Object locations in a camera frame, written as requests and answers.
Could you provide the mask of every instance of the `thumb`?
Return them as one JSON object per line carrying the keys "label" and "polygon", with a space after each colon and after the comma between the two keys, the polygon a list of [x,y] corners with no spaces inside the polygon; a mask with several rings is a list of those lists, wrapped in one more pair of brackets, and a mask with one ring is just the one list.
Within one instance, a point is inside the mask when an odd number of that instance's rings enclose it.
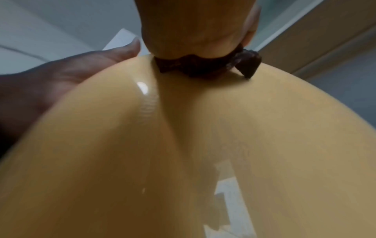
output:
{"label": "thumb", "polygon": [[121,61],[136,57],[138,53],[140,52],[140,50],[141,50],[140,40],[138,40],[137,38],[134,38],[133,41],[129,43],[128,45],[102,51],[101,53],[105,57],[110,58],[111,60],[114,60],[117,63],[119,63]]}

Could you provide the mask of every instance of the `yellow round object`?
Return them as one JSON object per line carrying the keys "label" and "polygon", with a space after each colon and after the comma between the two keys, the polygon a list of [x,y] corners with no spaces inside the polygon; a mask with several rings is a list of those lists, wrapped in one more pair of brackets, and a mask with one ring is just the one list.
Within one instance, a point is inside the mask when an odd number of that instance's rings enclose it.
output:
{"label": "yellow round object", "polygon": [[376,132],[262,64],[247,81],[106,69],[0,167],[0,237],[376,235]]}

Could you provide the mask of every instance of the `hand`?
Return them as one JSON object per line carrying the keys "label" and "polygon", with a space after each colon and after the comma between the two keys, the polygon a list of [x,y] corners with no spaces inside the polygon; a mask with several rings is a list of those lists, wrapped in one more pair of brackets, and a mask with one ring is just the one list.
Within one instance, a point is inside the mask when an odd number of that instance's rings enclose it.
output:
{"label": "hand", "polygon": [[28,71],[0,76],[0,130],[17,140],[67,92],[94,74],[136,57],[140,41],[49,62]]}

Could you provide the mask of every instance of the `wooden panel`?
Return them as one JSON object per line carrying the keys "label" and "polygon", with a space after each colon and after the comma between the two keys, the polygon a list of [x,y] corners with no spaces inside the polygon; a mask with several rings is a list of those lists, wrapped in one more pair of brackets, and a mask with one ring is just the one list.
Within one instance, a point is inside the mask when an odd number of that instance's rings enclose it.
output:
{"label": "wooden panel", "polygon": [[294,73],[376,23],[376,1],[325,0],[260,50],[263,62]]}

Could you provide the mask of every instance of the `shiny yellow object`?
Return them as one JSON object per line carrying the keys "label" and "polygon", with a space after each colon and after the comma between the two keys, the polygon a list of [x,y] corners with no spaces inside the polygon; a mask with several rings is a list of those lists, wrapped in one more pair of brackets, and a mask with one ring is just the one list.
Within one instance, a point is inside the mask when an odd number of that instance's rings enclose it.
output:
{"label": "shiny yellow object", "polygon": [[203,80],[137,57],[7,155],[0,237],[375,237],[375,145],[351,110],[271,66]]}

